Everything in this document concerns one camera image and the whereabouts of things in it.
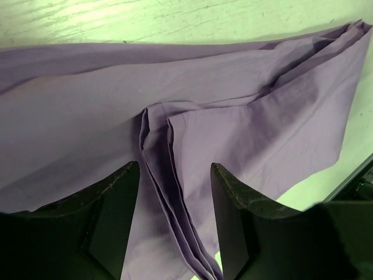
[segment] folded fabric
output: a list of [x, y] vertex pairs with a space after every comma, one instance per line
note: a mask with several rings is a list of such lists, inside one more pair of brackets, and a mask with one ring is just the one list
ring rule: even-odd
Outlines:
[[260, 43], [3, 50], [0, 211], [137, 160], [122, 279], [223, 279], [211, 162], [273, 199], [333, 165], [370, 38], [358, 21]]

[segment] black plastic part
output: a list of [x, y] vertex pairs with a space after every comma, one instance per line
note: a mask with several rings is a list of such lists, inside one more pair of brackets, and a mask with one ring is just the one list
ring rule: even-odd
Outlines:
[[364, 179], [354, 181], [354, 184], [347, 185], [341, 190], [333, 201], [369, 201], [373, 200], [373, 184]]
[[356, 191], [359, 189], [361, 183], [366, 182], [365, 176], [371, 177], [369, 173], [372, 170], [373, 155], [362, 162], [324, 201], [360, 200], [358, 195], [356, 195]]
[[373, 279], [373, 201], [282, 205], [212, 164], [224, 280]]
[[0, 213], [0, 279], [119, 280], [139, 177], [130, 162], [34, 212]]

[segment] lavender cloth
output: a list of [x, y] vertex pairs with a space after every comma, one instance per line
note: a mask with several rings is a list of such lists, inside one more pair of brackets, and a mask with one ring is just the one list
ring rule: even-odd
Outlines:
[[211, 162], [271, 198], [333, 165], [370, 37], [359, 21], [261, 43], [3, 50], [0, 211], [137, 160], [122, 279], [223, 279]]

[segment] fabric fold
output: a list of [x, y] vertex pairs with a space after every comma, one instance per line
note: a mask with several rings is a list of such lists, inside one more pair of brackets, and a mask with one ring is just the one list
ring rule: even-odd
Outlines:
[[122, 279], [222, 280], [211, 163], [273, 199], [333, 165], [371, 32], [357, 21], [257, 43], [2, 50], [0, 211], [137, 160]]

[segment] scratched surface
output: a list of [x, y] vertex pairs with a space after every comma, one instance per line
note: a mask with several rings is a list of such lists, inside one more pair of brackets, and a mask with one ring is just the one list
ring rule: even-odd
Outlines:
[[[363, 18], [372, 0], [2, 0], [0, 47], [35, 44], [232, 43], [277, 39]], [[323, 200], [373, 152], [373, 47], [351, 109], [339, 162], [279, 201]]]

